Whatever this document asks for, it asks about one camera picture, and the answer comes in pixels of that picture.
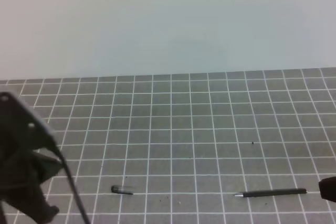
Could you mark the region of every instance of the black pen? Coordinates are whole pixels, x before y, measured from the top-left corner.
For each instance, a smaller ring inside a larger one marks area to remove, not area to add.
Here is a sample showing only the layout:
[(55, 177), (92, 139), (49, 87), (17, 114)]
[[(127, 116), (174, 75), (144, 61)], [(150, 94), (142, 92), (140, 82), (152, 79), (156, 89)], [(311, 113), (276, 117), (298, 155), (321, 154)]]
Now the black pen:
[(304, 188), (293, 189), (276, 189), (276, 190), (262, 190), (262, 191), (244, 191), (239, 194), (235, 194), (235, 197), (265, 197), (265, 196), (277, 196), (277, 195), (291, 195), (291, 194), (306, 194), (307, 190)]

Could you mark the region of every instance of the gray cutting mat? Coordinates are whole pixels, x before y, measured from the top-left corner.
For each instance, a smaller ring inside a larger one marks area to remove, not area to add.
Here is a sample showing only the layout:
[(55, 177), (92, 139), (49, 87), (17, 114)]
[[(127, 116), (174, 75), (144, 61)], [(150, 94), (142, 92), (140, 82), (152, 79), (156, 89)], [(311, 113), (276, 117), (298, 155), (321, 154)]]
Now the gray cutting mat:
[[(0, 84), (55, 129), (94, 224), (335, 224), (318, 181), (336, 175), (336, 68)], [(286, 187), (309, 193), (233, 197)], [(53, 223), (82, 223), (63, 173), (43, 188)]]

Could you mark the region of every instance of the white backdrop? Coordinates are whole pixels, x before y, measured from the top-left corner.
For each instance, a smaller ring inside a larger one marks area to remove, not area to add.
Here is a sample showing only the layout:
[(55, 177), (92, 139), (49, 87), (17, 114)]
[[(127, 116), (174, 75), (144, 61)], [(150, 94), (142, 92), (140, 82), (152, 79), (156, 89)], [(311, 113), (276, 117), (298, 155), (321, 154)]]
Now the white backdrop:
[(0, 0), (0, 79), (336, 66), (335, 0)]

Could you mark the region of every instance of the white grid line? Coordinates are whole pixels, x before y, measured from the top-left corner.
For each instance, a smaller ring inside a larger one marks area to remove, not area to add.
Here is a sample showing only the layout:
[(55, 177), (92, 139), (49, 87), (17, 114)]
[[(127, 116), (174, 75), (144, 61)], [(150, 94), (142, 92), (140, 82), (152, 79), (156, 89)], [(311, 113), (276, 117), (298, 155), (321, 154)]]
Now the white grid line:
[[(286, 89), (278, 89), (278, 90), (270, 90), (271, 92), (286, 92), (286, 91), (306, 91), (306, 90), (312, 90), (312, 91), (327, 91), (328, 88), (326, 89), (289, 89), (289, 90), (286, 90)], [(232, 91), (229, 91), (229, 90), (226, 90), (226, 91), (192, 91), (191, 93), (196, 93), (196, 94), (206, 94), (206, 93), (241, 93), (241, 92), (250, 92), (250, 93), (258, 93), (258, 92), (266, 92), (267, 90), (266, 89), (263, 89), (263, 90), (232, 90)], [(172, 94), (188, 94), (189, 91), (180, 91), (180, 92), (171, 92)], [(78, 95), (94, 95), (95, 93), (80, 93)], [(114, 93), (97, 93), (99, 95), (101, 94), (129, 94), (131, 95), (132, 93), (131, 92), (114, 92)], [(170, 92), (136, 92), (134, 94), (170, 94)], [(33, 96), (36, 96), (37, 94), (23, 94), (24, 96), (26, 97), (33, 97)], [(52, 96), (52, 95), (55, 95), (55, 94), (41, 94), (42, 97), (49, 97), (49, 96)], [(75, 95), (75, 93), (62, 93), (60, 94), (61, 96), (62, 95)]]
[[(134, 98), (134, 87), (135, 85), (133, 84), (133, 93), (132, 93), (132, 104), (131, 104), (131, 113), (133, 110), (133, 98)], [(122, 187), (124, 186), (125, 182), (125, 173), (126, 173), (126, 163), (127, 163), (127, 155), (128, 155), (128, 143), (130, 141), (130, 128), (131, 128), (131, 120), (129, 120), (129, 125), (128, 125), (128, 133), (127, 133), (127, 144), (126, 144), (126, 154), (125, 154), (125, 162), (124, 162), (124, 170), (123, 170), (123, 175), (122, 175)], [(119, 202), (119, 215), (118, 215), (118, 223), (120, 222), (120, 213), (121, 213), (121, 207), (122, 207), (122, 198), (123, 195), (120, 195), (120, 202)]]
[[(293, 114), (293, 113), (286, 113), (286, 114), (274, 114), (274, 113), (268, 113), (268, 114), (237, 114), (237, 115), (231, 115), (231, 114), (222, 114), (222, 115), (213, 115), (214, 117), (217, 116), (251, 116), (251, 115), (334, 115), (335, 113), (297, 113), (297, 114)], [(212, 116), (211, 114), (207, 114), (207, 115), (193, 115), (192, 117), (195, 118), (200, 118), (200, 117), (210, 117)], [(83, 116), (83, 117), (72, 117), (72, 116), (67, 116), (67, 117), (53, 117), (51, 119), (88, 119), (88, 118), (98, 118), (98, 119), (109, 119), (109, 118), (187, 118), (187, 117), (191, 117), (191, 115), (144, 115), (144, 116), (92, 116), (92, 117), (87, 117), (87, 116)]]
[[(293, 211), (293, 212), (279, 212), (280, 214), (330, 214), (329, 211)], [(120, 215), (143, 215), (143, 212), (122, 212)], [(174, 212), (173, 215), (196, 215), (196, 212)], [(220, 215), (221, 212), (199, 212), (199, 214), (205, 214), (205, 215)], [(226, 212), (225, 214), (230, 215), (249, 215), (249, 212)], [(254, 212), (254, 215), (269, 215), (269, 214), (276, 214), (276, 212)], [(78, 216), (80, 213), (71, 212), (71, 216)], [(100, 212), (96, 213), (94, 215), (118, 215), (118, 213), (115, 212)], [(149, 212), (148, 215), (170, 215), (169, 212)]]
[[(290, 157), (289, 159), (307, 159), (307, 158), (310, 158), (310, 157)], [(313, 158), (334, 158), (333, 156), (323, 156), (323, 157), (313, 157)], [(172, 160), (182, 160), (182, 159), (190, 159), (188, 157), (179, 157), (179, 158), (172, 158)], [(216, 157), (196, 157), (195, 159), (287, 159), (286, 157), (266, 157), (266, 158), (263, 158), (263, 157), (219, 157), (219, 158), (216, 158)], [(105, 161), (105, 160), (125, 160), (125, 158), (90, 158), (90, 159), (71, 159), (71, 158), (68, 158), (67, 159), (68, 161)], [(127, 160), (170, 160), (170, 158), (127, 158)]]
[[(218, 174), (196, 174), (197, 176), (218, 176)], [(227, 173), (222, 173), (222, 176), (243, 176), (243, 174), (227, 174)], [(267, 174), (245, 174), (246, 176), (267, 176)], [(269, 176), (271, 177), (276, 177), (276, 176), (288, 176), (292, 175), (292, 173), (281, 173), (281, 174), (270, 174)], [(316, 173), (299, 173), (296, 174), (296, 176), (306, 176), (306, 175), (316, 175)], [(320, 173), (320, 175), (328, 175), (328, 176), (335, 176), (335, 173)], [(102, 177), (122, 177), (122, 175), (101, 175)], [(137, 175), (127, 175), (128, 177), (145, 177), (146, 174), (137, 174)], [(170, 176), (170, 174), (153, 174), (149, 175), (151, 176)], [(173, 176), (194, 176), (193, 174), (173, 174)], [(58, 175), (57, 177), (59, 178), (66, 178), (66, 176), (63, 175)], [(89, 178), (89, 177), (99, 177), (99, 175), (78, 175), (78, 178)]]
[[(94, 95), (94, 97), (93, 97), (93, 103), (95, 102), (95, 99), (96, 99), (96, 95)], [(83, 153), (84, 153), (84, 149), (85, 149), (84, 146), (85, 146), (85, 142), (86, 142), (88, 132), (89, 132), (90, 121), (91, 121), (91, 118), (89, 118), (88, 128), (87, 128), (86, 133), (85, 133), (83, 148), (82, 148), (82, 151), (81, 151), (81, 154), (80, 154), (80, 160), (79, 160), (78, 167), (77, 167), (77, 172), (76, 172), (76, 175), (75, 175), (75, 182), (77, 182), (77, 178), (78, 178), (78, 174), (79, 174), (79, 170), (80, 170), (80, 164), (81, 164), (81, 160), (83, 158)], [(71, 195), (70, 202), (69, 202), (69, 208), (68, 208), (68, 214), (71, 211), (71, 205), (72, 205), (73, 199), (74, 199), (74, 197), (73, 197), (73, 195)], [(65, 220), (65, 224), (67, 224), (68, 221), (69, 221), (69, 215), (67, 215), (67, 218)]]
[[(170, 103), (170, 115), (173, 114), (172, 103)], [(170, 119), (170, 223), (173, 224), (173, 120)]]
[[(40, 92), (41, 92), (41, 90), (42, 90), (43, 83), (44, 83), (44, 79), (43, 79), (43, 81), (42, 81), (42, 85), (41, 85), (41, 88), (40, 88)], [(59, 93), (59, 91), (60, 91), (60, 88), (61, 88), (61, 85), (60, 85), (60, 86), (59, 86), (59, 88), (58, 88), (57, 95), (58, 95), (58, 93)], [(55, 98), (54, 104), (52, 105), (51, 112), (50, 112), (50, 116), (49, 116), (49, 118), (48, 118), (48, 121), (47, 121), (47, 123), (49, 123), (49, 122), (50, 122), (51, 114), (52, 114), (52, 112), (54, 111), (55, 104), (56, 104), (56, 100), (57, 100), (57, 95), (56, 95), (56, 98)], [(64, 143), (64, 137), (65, 137), (65, 134), (64, 134), (64, 136), (63, 136), (62, 143), (61, 143), (61, 145), (60, 145), (60, 147), (59, 147), (61, 150), (62, 150), (63, 143)], [(50, 179), (50, 183), (49, 183), (49, 186), (48, 186), (48, 193), (47, 193), (47, 196), (46, 196), (46, 199), (47, 199), (47, 200), (48, 200), (48, 198), (49, 198), (49, 195), (50, 195), (50, 190), (51, 190), (51, 187), (52, 187), (53, 181), (54, 181), (54, 177), (52, 177), (52, 178)]]
[[(211, 95), (209, 93), (209, 101), (211, 104)], [(226, 217), (225, 217), (225, 207), (224, 207), (224, 199), (223, 199), (223, 190), (222, 190), (222, 178), (220, 176), (220, 170), (219, 170), (219, 159), (218, 159), (218, 151), (217, 151), (217, 139), (216, 139), (216, 134), (215, 134), (215, 124), (214, 124), (214, 115), (213, 115), (213, 111), (212, 111), (212, 105), (210, 107), (210, 111), (211, 111), (211, 120), (212, 120), (212, 127), (213, 127), (213, 135), (214, 135), (214, 142), (215, 142), (215, 152), (216, 152), (216, 161), (217, 161), (217, 171), (218, 171), (218, 180), (219, 180), (219, 189), (221, 190), (220, 193), (220, 198), (222, 200), (222, 208), (223, 208), (223, 219), (224, 219), (224, 224), (226, 224)]]
[(147, 195), (148, 195), (148, 180), (149, 180), (149, 162), (150, 162), (150, 151), (151, 151), (151, 128), (152, 128), (152, 103), (153, 103), (153, 76), (152, 76), (152, 95), (151, 95), (151, 113), (149, 120), (149, 142), (148, 142), (148, 161), (147, 161), (147, 176), (146, 176), (146, 193), (145, 193), (145, 210), (144, 210), (144, 221), (146, 224), (146, 216), (147, 216)]
[[(287, 159), (287, 161), (288, 161), (288, 165), (289, 165), (289, 169), (290, 169), (290, 172), (291, 172), (293, 181), (294, 181), (294, 185), (295, 185), (295, 187), (297, 188), (298, 185), (297, 185), (297, 182), (296, 182), (296, 179), (295, 179), (295, 176), (294, 176), (294, 172), (293, 172), (292, 164), (291, 164), (291, 162), (290, 162), (290, 158), (289, 158), (288, 153), (287, 153), (287, 149), (286, 149), (286, 146), (285, 146), (285, 141), (283, 140), (283, 139), (284, 139), (284, 136), (282, 135), (282, 132), (281, 132), (281, 130), (280, 130), (281, 127), (280, 127), (280, 125), (279, 125), (278, 118), (275, 117), (275, 119), (276, 119), (276, 123), (277, 123), (278, 129), (279, 129), (279, 133), (280, 133), (280, 137), (281, 137), (281, 140), (282, 140), (282, 144), (283, 144), (283, 147), (284, 147), (284, 149), (285, 149), (286, 159)], [(298, 197), (299, 197), (299, 201), (300, 201), (300, 207), (301, 207), (301, 209), (304, 211), (301, 196), (298, 195)], [(304, 214), (304, 218), (305, 218), (304, 220), (305, 220), (306, 224), (308, 224), (306, 214)]]
[(303, 135), (303, 139), (305, 140), (305, 144), (306, 144), (306, 147), (307, 147), (307, 149), (308, 149), (308, 153), (309, 153), (309, 156), (310, 156), (310, 158), (311, 158), (311, 162), (312, 162), (312, 164), (313, 164), (313, 166), (314, 166), (314, 170), (315, 170), (315, 172), (316, 172), (316, 174), (317, 174), (318, 179), (321, 180), (320, 175), (319, 175), (319, 173), (318, 173), (318, 170), (317, 170), (317, 168), (316, 168), (314, 159), (313, 159), (313, 157), (312, 157), (312, 155), (311, 155), (310, 148), (309, 148), (309, 145), (308, 145), (308, 141), (307, 141), (306, 136), (305, 136), (305, 133), (304, 133), (304, 131), (303, 131), (303, 128), (302, 128), (300, 119), (299, 119), (299, 117), (298, 117), (297, 115), (296, 115), (296, 119), (297, 119), (297, 121), (298, 121), (298, 123), (299, 123), (299, 125), (300, 125), (301, 133), (302, 133), (302, 135)]
[[(231, 104), (231, 97), (229, 96), (229, 101), (230, 101), (230, 107), (231, 107), (231, 113), (233, 113), (233, 108), (232, 108), (232, 104)], [(233, 125), (234, 125), (234, 130), (235, 130), (235, 135), (236, 135), (236, 140), (237, 140), (237, 147), (238, 147), (238, 153), (239, 153), (239, 157), (240, 157), (240, 166), (241, 166), (241, 171), (243, 174), (243, 180), (244, 180), (244, 186), (245, 186), (245, 191), (247, 191), (247, 183), (246, 183), (246, 178), (245, 178), (245, 173), (244, 173), (244, 167), (243, 167), (243, 160), (241, 159), (242, 155), (240, 153), (240, 148), (238, 146), (238, 135), (237, 135), (237, 129), (236, 129), (236, 122), (235, 120), (233, 120)], [(247, 205), (248, 205), (248, 210), (249, 210), (249, 214), (250, 214), (250, 219), (251, 219), (251, 224), (254, 224), (253, 222), (253, 218), (252, 218), (252, 211), (251, 211), (251, 204), (250, 204), (250, 199), (247, 198)]]
[[(305, 83), (305, 87), (306, 87), (306, 89), (308, 89), (308, 86), (307, 86), (307, 83), (306, 83), (305, 79), (304, 79), (303, 81), (304, 81), (304, 83)], [(324, 126), (323, 126), (321, 117), (320, 117), (319, 114), (318, 114), (317, 116), (318, 116), (319, 121), (320, 121), (320, 124), (321, 124), (321, 126), (322, 126), (322, 128), (323, 128), (324, 134), (325, 134), (325, 136), (326, 136), (326, 138), (327, 138), (327, 140), (328, 140), (328, 142), (329, 142), (329, 146), (330, 146), (331, 152), (332, 152), (332, 154), (333, 154), (333, 156), (334, 156), (333, 158), (335, 159), (335, 152), (334, 152), (334, 150), (333, 150), (333, 148), (332, 148), (332, 145), (331, 145), (331, 143), (330, 143), (330, 141), (329, 141), (329, 137), (328, 137), (328, 135), (327, 135), (327, 133), (326, 133), (326, 130), (325, 130)], [(309, 145), (308, 145), (308, 141), (306, 140), (306, 136), (303, 136), (303, 137), (304, 137), (304, 139), (305, 139), (305, 142), (306, 142), (306, 145), (307, 145), (307, 148), (308, 148), (309, 155), (311, 156), (311, 160), (312, 160), (312, 162), (313, 162), (313, 164), (314, 164), (314, 169), (316, 170), (316, 173), (317, 173), (317, 175), (318, 175), (319, 180), (321, 180), (320, 175), (318, 174), (318, 170), (317, 170), (316, 165), (315, 165), (315, 161), (314, 161), (313, 156), (312, 156), (312, 154), (311, 154), (311, 150), (309, 149)], [(335, 217), (334, 217), (334, 215), (331, 213), (331, 207), (330, 207), (329, 201), (327, 201), (327, 205), (328, 205), (328, 208), (329, 208), (329, 211), (330, 211), (330, 215), (331, 215), (332, 221), (333, 221), (333, 223), (335, 224), (335, 223), (336, 223), (336, 221), (335, 221)]]
[[(189, 81), (189, 90), (191, 91), (191, 83)], [(191, 102), (191, 92), (189, 92), (189, 99), (190, 99), (190, 102)], [(190, 106), (190, 113), (191, 113), (191, 116), (193, 115), (193, 110)], [(191, 136), (192, 136), (192, 145), (193, 145), (193, 162), (194, 162), (194, 183), (195, 183), (195, 197), (196, 197), (196, 212), (197, 212), (197, 224), (199, 224), (199, 214), (198, 214), (198, 196), (197, 196), (197, 179), (196, 179), (196, 161), (195, 161), (195, 141), (194, 141), (194, 131), (193, 131), (193, 127), (194, 127), (194, 124), (193, 124), (193, 120), (191, 119)]]
[[(114, 96), (113, 96), (113, 100), (112, 100), (112, 106), (111, 106), (111, 112), (110, 112), (110, 120), (109, 120), (109, 128), (110, 128), (110, 124), (111, 124), (111, 119), (112, 119), (112, 109), (113, 109), (113, 104), (114, 104)], [(102, 171), (103, 171), (103, 165), (104, 165), (104, 160), (105, 159), (105, 154), (106, 154), (106, 148), (107, 148), (107, 142), (108, 142), (108, 138), (109, 138), (109, 130), (107, 131), (107, 134), (106, 134), (106, 139), (105, 139), (105, 144), (104, 144), (104, 152), (103, 152), (103, 161), (101, 163), (101, 167), (100, 167), (100, 173), (99, 173), (99, 178), (98, 178), (98, 185), (97, 185), (97, 192), (96, 192), (96, 198), (94, 199), (94, 207), (93, 207), (93, 216), (92, 216), (92, 222), (91, 223), (94, 223), (95, 221), (95, 215), (96, 215), (96, 208), (97, 208), (97, 202), (98, 202), (98, 195), (99, 195), (99, 189), (100, 189), (100, 181), (101, 181), (101, 177), (102, 177)]]
[[(288, 80), (288, 79), (333, 79), (333, 78), (336, 78), (336, 76), (319, 76), (319, 77), (305, 77), (305, 76), (302, 76), (302, 77), (282, 77), (282, 78), (248, 78), (247, 80)], [(186, 82), (186, 81), (242, 81), (244, 80), (243, 78), (240, 78), (240, 79), (200, 79), (200, 80), (153, 80), (154, 82), (169, 82), (169, 81), (176, 81), (176, 82)], [(13, 81), (13, 80), (7, 80), (7, 84), (9, 85), (20, 85), (22, 83), (9, 83), (10, 81)], [(150, 81), (85, 81), (85, 82), (80, 82), (80, 81), (65, 81), (64, 83), (66, 84), (83, 84), (83, 83), (130, 83), (130, 82), (150, 82)], [(59, 84), (60, 82), (58, 81), (55, 81), (55, 82), (47, 82), (46, 84)], [(41, 84), (39, 82), (36, 82), (36, 83), (28, 83), (29, 85), (32, 85), (32, 84)]]
[[(198, 193), (172, 193), (172, 194), (173, 195), (185, 195), (185, 194), (188, 194), (188, 195), (195, 195), (195, 194), (198, 194), (198, 195), (212, 195), (212, 194), (215, 194), (215, 195), (221, 195), (221, 194), (223, 194), (223, 195), (232, 195), (232, 194), (235, 194), (235, 193), (237, 193), (237, 192), (236, 191), (226, 191), (226, 192), (223, 192), (223, 193), (219, 193), (219, 192), (200, 193), (200, 192), (198, 192)], [(319, 194), (319, 193), (320, 193), (319, 191), (310, 191), (307, 194)], [(170, 194), (171, 193), (168, 192), (168, 193), (137, 193), (136, 195), (170, 195)], [(50, 195), (51, 196), (71, 196), (72, 194), (69, 194), (69, 193), (57, 193), (57, 194), (50, 194)], [(83, 195), (83, 196), (95, 196), (96, 193), (82, 193), (80, 195)], [(111, 195), (111, 194), (110, 193), (98, 193), (98, 195)]]

